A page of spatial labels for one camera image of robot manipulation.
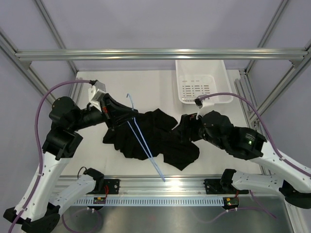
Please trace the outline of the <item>light blue wire hanger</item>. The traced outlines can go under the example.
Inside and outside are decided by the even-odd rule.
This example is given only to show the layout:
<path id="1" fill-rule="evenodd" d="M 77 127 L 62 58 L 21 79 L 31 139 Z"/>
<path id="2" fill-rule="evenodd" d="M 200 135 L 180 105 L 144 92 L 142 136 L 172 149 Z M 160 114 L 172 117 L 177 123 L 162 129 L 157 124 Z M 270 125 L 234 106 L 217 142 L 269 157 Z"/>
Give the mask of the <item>light blue wire hanger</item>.
<path id="1" fill-rule="evenodd" d="M 133 117 L 133 123 L 139 133 L 139 135 L 136 133 L 136 130 L 134 129 L 134 127 L 132 126 L 132 124 L 130 123 L 130 121 L 127 121 L 128 126 L 130 127 L 132 133 L 134 134 L 136 140 L 138 141 L 138 143 L 140 144 L 142 150 L 144 151 L 144 153 L 147 155 L 149 161 L 152 163 L 153 167 L 155 168 L 155 170 L 157 171 L 158 175 L 160 176 L 160 178 L 162 179 L 163 182 L 166 182 L 165 176 L 163 175 L 161 169 L 159 168 L 158 164 L 155 162 L 154 157 L 151 153 L 151 150 L 142 134 L 142 131 L 136 121 L 136 117 Z"/>

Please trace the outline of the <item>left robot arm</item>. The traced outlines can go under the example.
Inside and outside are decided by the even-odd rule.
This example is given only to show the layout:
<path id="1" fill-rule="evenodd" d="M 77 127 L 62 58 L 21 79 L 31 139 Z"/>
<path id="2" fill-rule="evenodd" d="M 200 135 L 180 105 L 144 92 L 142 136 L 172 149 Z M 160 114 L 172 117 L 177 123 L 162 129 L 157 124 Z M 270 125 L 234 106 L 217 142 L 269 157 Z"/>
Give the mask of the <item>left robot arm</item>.
<path id="1" fill-rule="evenodd" d="M 49 114 L 51 130 L 40 147 L 37 173 L 20 203 L 5 210 L 3 217 L 21 225 L 26 233 L 50 233 L 79 198 L 106 191 L 104 175 L 88 168 L 69 187 L 52 196 L 61 173 L 83 140 L 78 130 L 101 123 L 114 130 L 137 115 L 138 110 L 118 103 L 108 93 L 100 97 L 98 108 L 88 104 L 80 109 L 69 97 L 57 99 Z"/>

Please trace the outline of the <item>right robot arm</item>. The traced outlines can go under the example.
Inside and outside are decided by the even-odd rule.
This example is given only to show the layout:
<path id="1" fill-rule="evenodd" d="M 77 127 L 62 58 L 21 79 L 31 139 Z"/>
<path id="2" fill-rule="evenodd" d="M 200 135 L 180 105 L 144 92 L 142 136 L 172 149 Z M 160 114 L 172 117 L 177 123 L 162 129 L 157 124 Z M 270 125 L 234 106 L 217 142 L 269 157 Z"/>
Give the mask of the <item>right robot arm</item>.
<path id="1" fill-rule="evenodd" d="M 227 116 L 211 111 L 204 116 L 182 115 L 175 132 L 182 142 L 205 140 L 234 158 L 265 166 L 273 172 L 256 175 L 228 168 L 220 179 L 224 192 L 275 193 L 291 205 L 310 209 L 311 170 L 275 151 L 272 142 L 257 131 L 234 126 Z"/>

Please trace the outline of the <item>black shirt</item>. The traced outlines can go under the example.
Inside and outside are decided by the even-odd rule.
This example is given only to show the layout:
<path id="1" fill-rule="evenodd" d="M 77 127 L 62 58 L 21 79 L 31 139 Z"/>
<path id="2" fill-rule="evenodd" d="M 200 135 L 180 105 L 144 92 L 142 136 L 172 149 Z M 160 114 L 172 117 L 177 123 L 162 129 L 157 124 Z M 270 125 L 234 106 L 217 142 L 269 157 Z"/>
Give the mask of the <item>black shirt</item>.
<path id="1" fill-rule="evenodd" d="M 192 142 L 182 142 L 179 135 L 173 131 L 177 125 L 174 117 L 156 109 L 139 114 L 136 121 L 153 157 L 163 154 L 163 161 L 179 170 L 183 170 L 199 158 L 200 149 Z M 133 120 L 130 123 L 139 135 Z M 115 150 L 120 151 L 126 158 L 148 158 L 127 123 L 114 131 L 107 130 L 103 143 L 114 145 Z"/>

